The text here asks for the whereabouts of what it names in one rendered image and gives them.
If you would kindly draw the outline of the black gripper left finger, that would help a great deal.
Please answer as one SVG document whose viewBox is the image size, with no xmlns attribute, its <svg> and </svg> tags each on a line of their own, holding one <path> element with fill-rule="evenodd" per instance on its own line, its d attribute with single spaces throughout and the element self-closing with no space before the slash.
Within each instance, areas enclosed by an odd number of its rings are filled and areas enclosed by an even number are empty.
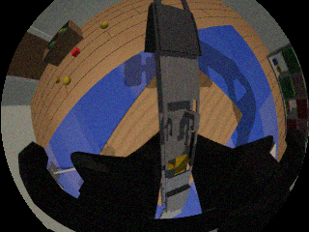
<svg viewBox="0 0 309 232">
<path fill-rule="evenodd" d="M 77 151 L 70 154 L 70 161 L 82 181 L 135 190 L 148 219 L 155 219 L 162 181 L 158 132 L 128 156 L 115 158 Z"/>
</svg>

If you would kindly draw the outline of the small dark pan with long handle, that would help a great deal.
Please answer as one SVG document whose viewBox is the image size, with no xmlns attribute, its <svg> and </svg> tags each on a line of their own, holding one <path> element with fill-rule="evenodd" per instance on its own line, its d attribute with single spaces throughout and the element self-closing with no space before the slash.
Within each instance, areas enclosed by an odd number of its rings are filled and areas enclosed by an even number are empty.
<svg viewBox="0 0 309 232">
<path fill-rule="evenodd" d="M 57 181 L 57 179 L 59 178 L 59 173 L 66 173 L 66 171 L 72 171 L 72 170 L 76 170 L 76 167 L 73 167 L 72 169 L 69 170 L 62 170 L 62 171 L 57 171 L 57 169 L 55 169 L 55 166 L 51 165 L 49 167 L 47 167 L 47 170 L 49 170 L 49 173 L 51 175 L 51 177 L 53 177 L 55 179 L 55 181 Z"/>
</svg>

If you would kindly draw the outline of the grey flat rectangular slab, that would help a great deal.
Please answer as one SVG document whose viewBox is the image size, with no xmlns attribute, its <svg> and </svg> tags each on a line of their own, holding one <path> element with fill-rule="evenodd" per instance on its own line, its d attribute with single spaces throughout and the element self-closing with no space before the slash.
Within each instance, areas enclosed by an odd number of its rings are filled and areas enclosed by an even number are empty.
<svg viewBox="0 0 309 232">
<path fill-rule="evenodd" d="M 270 151 L 269 151 L 269 153 L 271 155 L 273 155 L 274 158 L 275 158 L 275 146 L 277 146 L 277 143 L 275 143 L 275 142 L 271 143 L 271 148 L 270 148 Z"/>
</svg>

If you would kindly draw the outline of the brown wooden board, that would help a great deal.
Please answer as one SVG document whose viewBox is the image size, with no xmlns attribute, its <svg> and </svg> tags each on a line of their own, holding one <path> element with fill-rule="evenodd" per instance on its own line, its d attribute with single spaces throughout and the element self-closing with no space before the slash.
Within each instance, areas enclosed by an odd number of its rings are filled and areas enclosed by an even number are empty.
<svg viewBox="0 0 309 232">
<path fill-rule="evenodd" d="M 239 124 L 242 112 L 202 71 L 200 74 L 200 129 L 198 134 L 220 144 L 227 144 Z M 155 75 L 123 116 L 107 139 L 100 155 L 128 156 L 144 146 L 158 132 Z"/>
</svg>

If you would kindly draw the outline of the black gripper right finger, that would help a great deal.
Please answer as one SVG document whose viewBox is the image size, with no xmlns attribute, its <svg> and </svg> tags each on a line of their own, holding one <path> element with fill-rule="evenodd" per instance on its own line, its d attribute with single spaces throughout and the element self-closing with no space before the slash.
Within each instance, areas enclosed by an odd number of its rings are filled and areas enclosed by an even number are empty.
<svg viewBox="0 0 309 232">
<path fill-rule="evenodd" d="M 216 209 L 216 202 L 227 192 L 240 168 L 270 151 L 273 135 L 231 148 L 197 134 L 192 175 L 203 213 Z"/>
</svg>

